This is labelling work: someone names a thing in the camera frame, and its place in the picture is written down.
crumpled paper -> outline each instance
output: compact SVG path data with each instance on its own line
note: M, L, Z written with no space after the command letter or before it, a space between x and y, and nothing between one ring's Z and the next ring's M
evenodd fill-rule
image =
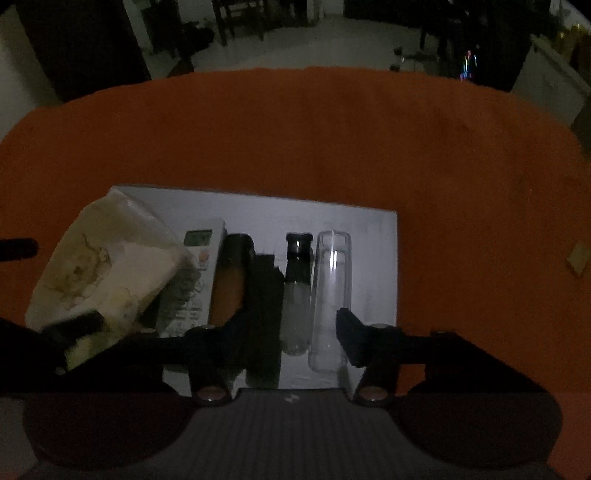
M33 290L26 324L41 331L97 310L114 343L189 257L146 205L111 189L82 209L56 246Z

chair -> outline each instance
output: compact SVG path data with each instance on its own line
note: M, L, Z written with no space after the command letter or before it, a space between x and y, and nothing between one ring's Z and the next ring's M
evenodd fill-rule
M478 18L485 12L481 0L433 0L425 5L424 20L421 26L420 51L403 55L402 48L394 49L394 54L407 60L437 61L440 74L451 77L462 77L473 81L475 56L471 50L476 50L476 28ZM439 38L437 54L423 52L427 31L436 33ZM452 42L452 55L449 56L447 43ZM464 72L466 55L470 65ZM390 70L397 71L400 67L393 64Z
M264 40L263 22L261 18L261 0L212 0L213 12L216 16L217 28L220 32L222 45L227 46L228 38L226 36L226 26L230 30L232 38L236 38L234 31L234 21L232 14L240 12L242 15L246 13L251 16L256 22L256 29L258 36ZM226 18L222 17L222 8L226 11ZM267 16L268 7L267 0L262 0L262 9Z
M185 35L178 0L150 0L150 7L142 10L142 17L154 53L167 50L171 58L178 54L184 64L191 64L195 51Z

clear glass bottle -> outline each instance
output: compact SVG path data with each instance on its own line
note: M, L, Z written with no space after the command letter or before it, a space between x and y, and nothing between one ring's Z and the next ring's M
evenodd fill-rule
M288 233L281 313L281 350L302 355L310 345L311 233Z
M311 308L313 330L308 366L336 372L346 362L336 337L336 312L351 308L351 237L346 232L320 232L317 239Z

orange tablecloth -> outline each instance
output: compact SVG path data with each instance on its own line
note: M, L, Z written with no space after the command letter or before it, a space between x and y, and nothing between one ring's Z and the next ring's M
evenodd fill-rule
M517 98L420 74L190 74L29 114L0 144L0 314L22 322L63 232L117 183L289 196L397 210L398 323L454 329L556 392L551 464L591 473L589 164L569 130Z

floor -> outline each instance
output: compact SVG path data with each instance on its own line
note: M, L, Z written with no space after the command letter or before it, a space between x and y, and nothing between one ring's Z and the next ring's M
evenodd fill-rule
M410 54L418 50L420 31L399 25L343 17L326 17L315 27L278 28L265 34L229 39L224 47L214 41L191 60L197 72L256 67L307 66L366 67L388 70L395 61L393 48ZM437 39L428 36L425 50L435 52ZM409 62L406 69L415 69Z

